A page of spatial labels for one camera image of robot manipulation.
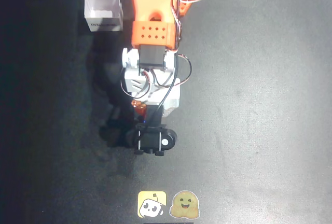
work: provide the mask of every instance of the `smiling face sticker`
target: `smiling face sticker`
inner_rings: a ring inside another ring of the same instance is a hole
[[[170,215],[175,218],[197,219],[199,217],[199,202],[191,191],[181,191],[173,198]]]

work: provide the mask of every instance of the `black label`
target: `black label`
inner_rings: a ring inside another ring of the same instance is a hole
[[[144,223],[144,224],[193,224],[193,222],[159,222],[159,223]]]
[[[113,23],[101,23],[101,24],[92,23],[91,25],[92,26],[117,26],[116,24],[113,24]]]

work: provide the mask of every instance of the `small white cardboard box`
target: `small white cardboard box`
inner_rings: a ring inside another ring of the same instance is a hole
[[[122,31],[121,0],[84,0],[84,17],[90,31]]]

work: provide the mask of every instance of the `robot sticker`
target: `robot sticker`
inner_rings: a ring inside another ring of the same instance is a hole
[[[163,191],[141,191],[139,193],[137,214],[140,218],[162,215],[166,206],[166,193]]]
[[[186,218],[189,220],[199,218],[199,202],[197,196],[191,191],[177,193],[170,208],[170,215],[174,218]]]

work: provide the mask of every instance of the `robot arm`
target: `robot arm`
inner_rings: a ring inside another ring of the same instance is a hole
[[[180,81],[177,78],[178,46],[181,22],[191,3],[199,0],[133,0],[135,20],[132,30],[132,49],[123,50],[126,94],[133,97],[132,105],[143,116],[135,127],[135,153],[154,153],[163,156],[176,142],[176,133],[161,124],[179,107]]]

